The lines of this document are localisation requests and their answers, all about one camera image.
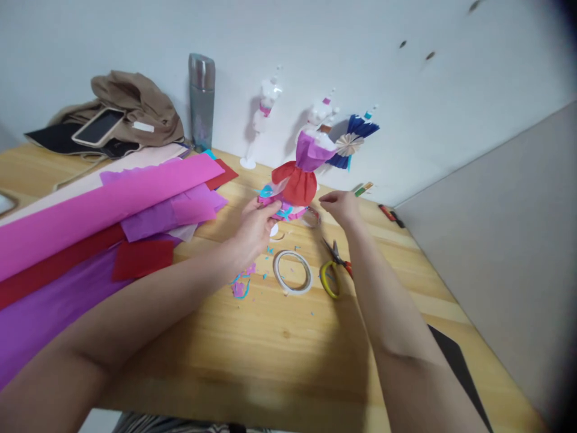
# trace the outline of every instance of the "finger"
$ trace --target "finger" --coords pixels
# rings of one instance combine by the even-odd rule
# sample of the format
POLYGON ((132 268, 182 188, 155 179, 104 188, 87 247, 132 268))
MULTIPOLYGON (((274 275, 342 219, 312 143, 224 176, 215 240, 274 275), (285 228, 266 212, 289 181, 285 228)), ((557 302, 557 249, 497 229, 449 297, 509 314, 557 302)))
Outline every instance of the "finger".
POLYGON ((331 210, 333 210, 334 207, 335 207, 335 203, 334 203, 334 202, 331 202, 331 201, 321 201, 321 202, 320 202, 320 205, 322 206, 322 208, 323 208, 324 210, 326 210, 326 211, 329 212, 329 213, 330 213, 331 210))
POLYGON ((334 203, 335 201, 337 201, 339 198, 341 198, 343 196, 343 192, 344 191, 332 191, 329 192, 328 194, 323 195, 319 201, 322 203, 323 201, 328 201, 329 203, 334 203))
POLYGON ((257 210, 261 208, 261 203, 258 202, 258 197, 254 197, 251 201, 249 201, 245 207, 242 209, 242 213, 245 214, 252 210, 257 210))
POLYGON ((269 218, 269 219, 266 221, 266 229, 267 229, 268 231, 271 231, 272 228, 275 226, 276 223, 278 223, 278 220, 275 220, 274 218, 269 218))
POLYGON ((258 212, 261 213, 264 217, 270 218, 279 210, 281 210, 281 206, 282 202, 280 200, 277 200, 274 203, 271 203, 268 206, 260 209, 258 212))

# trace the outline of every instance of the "black mat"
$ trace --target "black mat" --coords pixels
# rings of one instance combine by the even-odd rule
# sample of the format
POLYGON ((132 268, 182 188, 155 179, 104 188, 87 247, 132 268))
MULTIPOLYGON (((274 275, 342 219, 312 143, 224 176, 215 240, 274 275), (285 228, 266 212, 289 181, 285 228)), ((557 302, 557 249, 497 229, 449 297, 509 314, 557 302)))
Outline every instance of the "black mat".
POLYGON ((487 426, 487 429, 489 429, 490 433, 493 433, 493 429, 489 423, 489 418, 485 413, 485 409, 483 408, 483 404, 481 403, 481 399, 477 393, 477 388, 475 388, 473 378, 471 377, 469 369, 467 368, 467 363, 465 362, 465 357, 463 356, 461 347, 459 347, 455 341, 451 340, 442 332, 437 331, 431 325, 429 325, 429 329, 431 329, 433 337, 435 337, 435 340, 437 340, 437 344, 441 348, 443 355, 445 355, 445 358, 451 366, 453 373, 455 373, 455 376, 457 376, 457 379, 461 383, 461 386, 465 389, 465 392, 467 392, 467 395, 471 399, 475 409, 477 409, 477 412, 479 412, 479 415, 487 426))

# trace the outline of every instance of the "scissors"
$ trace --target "scissors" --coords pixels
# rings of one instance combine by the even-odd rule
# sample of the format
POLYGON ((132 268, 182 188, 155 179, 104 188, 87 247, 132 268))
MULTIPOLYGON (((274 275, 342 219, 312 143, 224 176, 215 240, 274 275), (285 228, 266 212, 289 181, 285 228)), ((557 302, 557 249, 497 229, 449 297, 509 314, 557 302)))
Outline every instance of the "scissors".
POLYGON ((332 267, 332 270, 335 274, 335 278, 337 279, 336 282, 340 293, 341 284, 338 279, 339 277, 337 273, 337 266, 338 265, 344 266, 344 268, 347 270, 351 278, 353 278, 353 268, 351 267, 350 262, 345 262, 343 259, 341 259, 341 256, 338 255, 338 247, 336 241, 333 241, 332 248, 325 238, 323 238, 323 241, 332 254, 332 260, 329 260, 320 268, 320 282, 322 283, 323 287, 325 288, 325 291, 329 294, 331 298, 338 299, 339 295, 333 293, 331 287, 329 286, 329 283, 326 281, 326 270, 328 269, 329 266, 332 267))

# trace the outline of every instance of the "brown jacket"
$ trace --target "brown jacket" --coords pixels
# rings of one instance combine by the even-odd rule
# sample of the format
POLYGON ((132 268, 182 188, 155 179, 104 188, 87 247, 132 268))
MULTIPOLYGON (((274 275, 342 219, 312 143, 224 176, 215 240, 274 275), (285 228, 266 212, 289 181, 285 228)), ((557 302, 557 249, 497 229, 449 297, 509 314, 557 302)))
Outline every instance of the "brown jacket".
POLYGON ((139 73, 111 71, 91 80, 97 99, 63 108, 48 123, 84 124, 104 107, 118 108, 126 113, 124 120, 111 136, 120 141, 140 143, 143 146, 164 146, 183 141, 184 129, 170 98, 156 84, 139 73), (154 126, 154 132, 133 128, 135 121, 154 126))

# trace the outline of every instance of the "paper dress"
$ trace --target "paper dress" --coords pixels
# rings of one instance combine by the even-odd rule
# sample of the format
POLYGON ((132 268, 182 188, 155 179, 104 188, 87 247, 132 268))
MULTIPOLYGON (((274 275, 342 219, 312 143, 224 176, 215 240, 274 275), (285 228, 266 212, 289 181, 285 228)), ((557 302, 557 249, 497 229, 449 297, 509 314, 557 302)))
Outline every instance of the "paper dress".
POLYGON ((326 143, 326 140, 319 140, 316 131, 302 131, 296 143, 296 160, 286 162, 272 171, 272 181, 263 188, 258 201, 265 206, 276 200, 282 201, 281 210, 273 218, 291 221, 306 212, 317 192, 314 170, 337 151, 334 144, 327 146, 326 143))

